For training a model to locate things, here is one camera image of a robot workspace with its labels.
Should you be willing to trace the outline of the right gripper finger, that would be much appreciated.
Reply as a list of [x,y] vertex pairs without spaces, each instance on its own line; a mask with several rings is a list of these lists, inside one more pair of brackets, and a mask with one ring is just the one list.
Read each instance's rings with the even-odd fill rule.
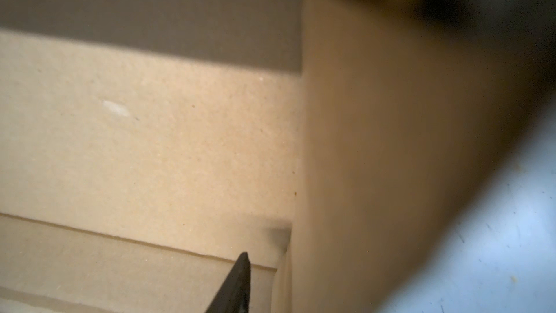
[[247,252],[237,258],[206,313],[248,313],[251,264]]

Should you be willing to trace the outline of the brown cardboard box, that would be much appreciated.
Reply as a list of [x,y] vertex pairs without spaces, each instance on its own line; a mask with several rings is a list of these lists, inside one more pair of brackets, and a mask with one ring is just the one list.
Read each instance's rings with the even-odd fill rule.
[[555,311],[555,0],[1,0],[1,311]]

